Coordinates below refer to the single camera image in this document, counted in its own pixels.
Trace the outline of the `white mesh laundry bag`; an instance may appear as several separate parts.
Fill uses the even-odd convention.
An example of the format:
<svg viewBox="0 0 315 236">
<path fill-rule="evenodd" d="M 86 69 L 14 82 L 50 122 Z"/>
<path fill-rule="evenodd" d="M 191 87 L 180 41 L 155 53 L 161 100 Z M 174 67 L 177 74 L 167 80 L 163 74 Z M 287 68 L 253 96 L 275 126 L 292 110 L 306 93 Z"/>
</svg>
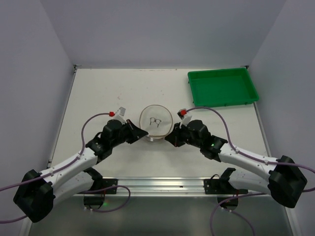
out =
<svg viewBox="0 0 315 236">
<path fill-rule="evenodd" d="M 148 133 L 146 139 L 149 142 L 157 142 L 172 131 L 173 116 L 165 106 L 149 105 L 140 114 L 139 127 Z"/>
</svg>

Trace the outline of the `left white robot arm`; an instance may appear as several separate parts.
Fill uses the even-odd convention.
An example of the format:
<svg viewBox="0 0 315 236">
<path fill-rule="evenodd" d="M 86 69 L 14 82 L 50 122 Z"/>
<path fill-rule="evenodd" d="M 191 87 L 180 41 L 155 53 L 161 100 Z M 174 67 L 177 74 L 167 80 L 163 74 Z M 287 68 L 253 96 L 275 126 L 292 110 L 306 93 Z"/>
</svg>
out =
<svg viewBox="0 0 315 236">
<path fill-rule="evenodd" d="M 13 202 L 27 218 L 37 223 L 54 206 L 73 195 L 107 192 L 115 188 L 115 184 L 105 185 L 102 175 L 93 167 L 109 157 L 118 145 L 133 144 L 147 135 L 147 131 L 129 119 L 112 119 L 76 155 L 44 171 L 28 171 Z"/>
</svg>

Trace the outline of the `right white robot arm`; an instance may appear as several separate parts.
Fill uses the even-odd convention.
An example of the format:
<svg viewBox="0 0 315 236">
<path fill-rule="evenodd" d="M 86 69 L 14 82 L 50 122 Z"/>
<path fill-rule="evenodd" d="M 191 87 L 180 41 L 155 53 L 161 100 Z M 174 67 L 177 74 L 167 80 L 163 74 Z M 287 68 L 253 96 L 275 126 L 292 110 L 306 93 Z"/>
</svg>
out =
<svg viewBox="0 0 315 236">
<path fill-rule="evenodd" d="M 194 146 L 206 158 L 232 165 L 220 178 L 206 180 L 218 194 L 261 192 L 282 206 L 294 208 L 307 184 L 306 177 L 290 157 L 277 159 L 252 152 L 246 154 L 242 149 L 232 148 L 228 140 L 212 135 L 200 120 L 187 125 L 175 124 L 165 140 L 177 148 Z"/>
</svg>

